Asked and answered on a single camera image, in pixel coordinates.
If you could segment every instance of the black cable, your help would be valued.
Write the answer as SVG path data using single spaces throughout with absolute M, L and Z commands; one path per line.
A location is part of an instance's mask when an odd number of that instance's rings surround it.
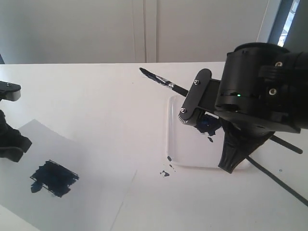
M 267 176 L 272 178 L 277 184 L 279 184 L 281 187 L 286 189 L 290 194 L 292 194 L 295 198 L 297 198 L 301 203 L 306 205 L 308 207 L 308 200 L 305 199 L 303 196 L 301 196 L 298 192 L 296 192 L 294 189 L 292 189 L 290 186 L 288 186 L 286 183 L 284 183 L 282 180 L 280 180 L 278 177 L 276 177 L 274 174 L 272 174 L 270 171 L 268 171 L 266 168 L 258 164 L 256 161 L 254 161 L 251 157 L 246 157 L 246 159 L 257 169 L 259 169 L 261 172 L 265 173 Z

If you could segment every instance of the white paper sheet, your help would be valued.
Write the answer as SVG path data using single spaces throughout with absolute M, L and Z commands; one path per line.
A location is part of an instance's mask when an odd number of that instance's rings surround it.
M 120 166 L 104 150 L 82 148 L 36 120 L 19 130 L 33 144 L 19 163 L 0 159 L 0 204 L 41 231 L 110 230 L 136 169 Z M 62 198 L 44 188 L 31 192 L 30 176 L 48 160 L 80 177 Z

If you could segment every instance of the clear plastic tray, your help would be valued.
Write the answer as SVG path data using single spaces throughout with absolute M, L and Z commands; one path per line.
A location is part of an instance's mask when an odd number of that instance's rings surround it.
M 173 96 L 168 102 L 167 156 L 179 166 L 218 168 L 224 140 L 223 129 L 218 129 L 210 137 L 213 140 L 211 142 L 207 133 L 201 134 L 196 128 L 182 124 L 178 114 L 183 102 L 182 96 Z M 249 166 L 250 163 L 244 160 L 235 170 Z

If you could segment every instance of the white table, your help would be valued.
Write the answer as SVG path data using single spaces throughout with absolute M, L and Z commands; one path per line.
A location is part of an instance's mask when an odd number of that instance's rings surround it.
M 176 167 L 163 178 L 167 101 L 175 92 L 142 77 L 140 66 L 188 89 L 202 68 L 220 79 L 224 63 L 1 65 L 0 79 L 20 84 L 22 97 L 0 108 L 13 127 L 37 119 L 136 166 L 112 231 L 307 230 L 308 208 L 254 167 L 231 175 Z M 302 155 L 271 141 L 251 155 L 306 198 L 307 134 L 277 133 Z M 2 207 L 0 230 L 37 229 Z

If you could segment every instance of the white cabinet door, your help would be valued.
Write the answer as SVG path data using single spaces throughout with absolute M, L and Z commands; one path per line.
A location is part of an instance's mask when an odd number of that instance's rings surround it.
M 145 61 L 143 0 L 2 0 L 6 64 Z
M 156 44 L 153 37 L 146 40 L 147 56 L 157 62 L 225 61 L 226 53 L 238 45 L 266 42 L 280 4 L 280 0 L 145 2 L 146 13 L 148 5 L 157 6 L 157 25 L 148 27 L 146 19 L 147 34 L 155 34 L 157 28 Z

